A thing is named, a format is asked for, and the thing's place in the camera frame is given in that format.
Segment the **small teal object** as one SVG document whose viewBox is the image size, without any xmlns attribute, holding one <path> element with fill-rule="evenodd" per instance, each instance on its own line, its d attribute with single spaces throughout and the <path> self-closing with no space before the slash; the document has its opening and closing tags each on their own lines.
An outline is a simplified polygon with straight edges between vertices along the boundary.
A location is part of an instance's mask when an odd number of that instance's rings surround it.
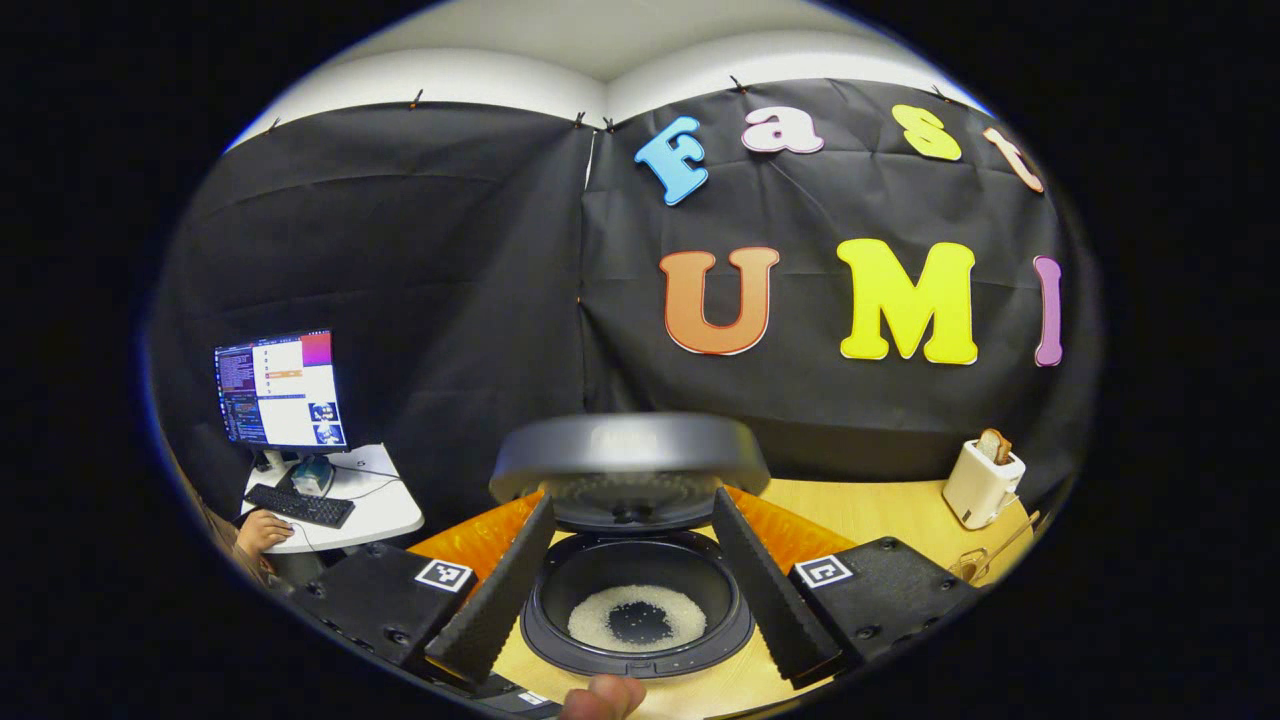
<svg viewBox="0 0 1280 720">
<path fill-rule="evenodd" d="M 325 497 L 335 477 L 335 469 L 325 455 L 302 457 L 289 473 L 291 488 L 298 495 Z"/>
</svg>

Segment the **black keyboard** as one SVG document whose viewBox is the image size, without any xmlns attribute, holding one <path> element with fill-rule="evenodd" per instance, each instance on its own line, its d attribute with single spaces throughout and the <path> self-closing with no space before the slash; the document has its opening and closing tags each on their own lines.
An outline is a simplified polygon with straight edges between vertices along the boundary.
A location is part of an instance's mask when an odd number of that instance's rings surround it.
<svg viewBox="0 0 1280 720">
<path fill-rule="evenodd" d="M 243 501 L 256 509 L 328 528 L 342 528 L 356 507 L 352 500 L 301 495 L 265 484 L 252 486 Z"/>
</svg>

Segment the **computer monitor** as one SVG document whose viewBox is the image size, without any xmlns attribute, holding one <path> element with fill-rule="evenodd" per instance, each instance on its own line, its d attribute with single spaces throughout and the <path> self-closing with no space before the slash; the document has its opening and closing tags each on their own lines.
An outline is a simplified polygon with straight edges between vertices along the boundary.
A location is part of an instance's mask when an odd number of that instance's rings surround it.
<svg viewBox="0 0 1280 720">
<path fill-rule="evenodd" d="M 335 452 L 343 424 L 332 331 L 298 331 L 216 347 L 212 365 L 227 438 L 269 448 Z"/>
</svg>

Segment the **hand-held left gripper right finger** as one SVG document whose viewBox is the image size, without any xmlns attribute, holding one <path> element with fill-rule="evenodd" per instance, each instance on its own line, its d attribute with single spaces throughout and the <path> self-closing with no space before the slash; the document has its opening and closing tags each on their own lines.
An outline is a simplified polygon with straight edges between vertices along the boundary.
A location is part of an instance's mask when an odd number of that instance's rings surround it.
<svg viewBox="0 0 1280 720">
<path fill-rule="evenodd" d="M 922 643 L 980 597 L 970 582 L 892 536 L 806 548 L 767 523 L 774 505 L 717 489 L 712 525 L 780 675 L 801 689 Z"/>
</svg>

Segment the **white desk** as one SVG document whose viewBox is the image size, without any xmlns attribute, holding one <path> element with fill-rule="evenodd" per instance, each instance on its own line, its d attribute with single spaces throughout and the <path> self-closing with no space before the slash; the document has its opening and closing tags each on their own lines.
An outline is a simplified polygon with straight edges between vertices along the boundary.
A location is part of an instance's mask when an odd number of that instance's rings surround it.
<svg viewBox="0 0 1280 720">
<path fill-rule="evenodd" d="M 287 518 L 294 525 L 294 534 L 270 548 L 270 553 L 342 550 L 385 541 L 422 527 L 422 511 L 384 445 L 365 445 L 344 452 L 328 446 L 323 452 L 335 468 L 328 496 L 353 501 L 353 512 L 337 529 Z"/>
</svg>

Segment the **white toaster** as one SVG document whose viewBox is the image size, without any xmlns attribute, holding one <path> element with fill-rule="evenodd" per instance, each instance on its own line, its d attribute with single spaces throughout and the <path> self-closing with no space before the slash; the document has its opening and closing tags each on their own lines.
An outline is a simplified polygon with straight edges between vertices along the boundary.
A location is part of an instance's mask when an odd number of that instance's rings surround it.
<svg viewBox="0 0 1280 720">
<path fill-rule="evenodd" d="M 978 439 L 963 443 L 954 468 L 942 486 L 942 498 L 968 530 L 988 527 L 1018 496 L 1027 466 L 1011 454 L 998 465 L 978 448 Z"/>
</svg>

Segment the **black backdrop cloth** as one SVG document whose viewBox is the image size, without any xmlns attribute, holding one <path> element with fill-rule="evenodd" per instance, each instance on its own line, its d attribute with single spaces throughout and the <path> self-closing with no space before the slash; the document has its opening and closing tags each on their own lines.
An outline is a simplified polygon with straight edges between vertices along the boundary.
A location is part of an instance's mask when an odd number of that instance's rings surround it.
<svg viewBox="0 0 1280 720">
<path fill-rule="evenodd" d="M 776 477 L 938 480 L 1001 430 L 1025 505 L 1074 482 L 1105 364 L 1100 272 L 1005 123 L 919 88 L 794 79 L 614 129 L 443 102 L 246 141 L 180 220 L 148 328 L 195 488 L 251 452 L 215 351 L 329 329 L 338 416 L 442 529 L 500 441 L 581 413 L 731 416 Z"/>
</svg>

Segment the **black silver rice cooker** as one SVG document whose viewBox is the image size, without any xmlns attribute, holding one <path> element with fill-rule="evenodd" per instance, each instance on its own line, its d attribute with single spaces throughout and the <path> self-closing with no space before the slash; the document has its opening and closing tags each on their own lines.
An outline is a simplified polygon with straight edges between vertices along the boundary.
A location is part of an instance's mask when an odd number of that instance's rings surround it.
<svg viewBox="0 0 1280 720">
<path fill-rule="evenodd" d="M 695 413 L 562 416 L 512 432 L 489 489 L 500 502 L 541 491 L 563 538 L 547 551 L 520 630 L 540 659 L 580 675 L 640 679 L 699 673 L 737 653 L 754 621 L 719 544 L 705 534 L 718 488 L 756 495 L 771 480 L 740 421 Z M 707 615 L 677 648 L 621 653 L 575 641 L 572 609 L 614 585 L 662 585 Z"/>
</svg>

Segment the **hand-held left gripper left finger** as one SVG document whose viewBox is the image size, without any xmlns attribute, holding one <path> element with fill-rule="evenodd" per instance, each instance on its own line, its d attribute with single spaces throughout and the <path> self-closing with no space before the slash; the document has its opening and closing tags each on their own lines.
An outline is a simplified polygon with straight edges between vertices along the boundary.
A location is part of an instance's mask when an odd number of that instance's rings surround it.
<svg viewBox="0 0 1280 720">
<path fill-rule="evenodd" d="M 411 553 L 365 544 L 291 600 L 355 647 L 462 689 L 490 675 L 556 530 L 543 492 L 453 527 Z"/>
</svg>

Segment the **wooden spoon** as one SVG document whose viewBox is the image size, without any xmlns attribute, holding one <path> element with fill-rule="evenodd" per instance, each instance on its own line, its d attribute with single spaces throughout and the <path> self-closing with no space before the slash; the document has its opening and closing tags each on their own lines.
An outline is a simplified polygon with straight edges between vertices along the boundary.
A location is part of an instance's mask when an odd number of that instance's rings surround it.
<svg viewBox="0 0 1280 720">
<path fill-rule="evenodd" d="M 1010 544 L 1014 543 L 1014 541 L 1019 539 L 1021 536 L 1028 533 L 1034 527 L 1039 516 L 1041 512 L 1034 511 L 1021 527 L 1019 527 L 1004 543 L 1001 543 L 996 548 L 996 551 L 982 550 L 977 556 L 977 560 L 972 564 L 972 568 L 964 571 L 963 578 L 966 582 L 970 582 L 972 584 L 982 579 L 987 574 L 988 566 L 991 565 L 992 560 L 1000 556 Z"/>
</svg>

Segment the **white rice grains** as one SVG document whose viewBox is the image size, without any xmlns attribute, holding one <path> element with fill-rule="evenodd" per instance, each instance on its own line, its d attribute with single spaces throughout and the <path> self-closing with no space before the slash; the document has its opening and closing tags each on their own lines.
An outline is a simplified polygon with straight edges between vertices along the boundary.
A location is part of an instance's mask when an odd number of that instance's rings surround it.
<svg viewBox="0 0 1280 720">
<path fill-rule="evenodd" d="M 650 653 L 700 639 L 705 612 L 685 593 L 662 585 L 614 585 L 576 605 L 570 635 L 586 646 L 621 653 Z"/>
</svg>

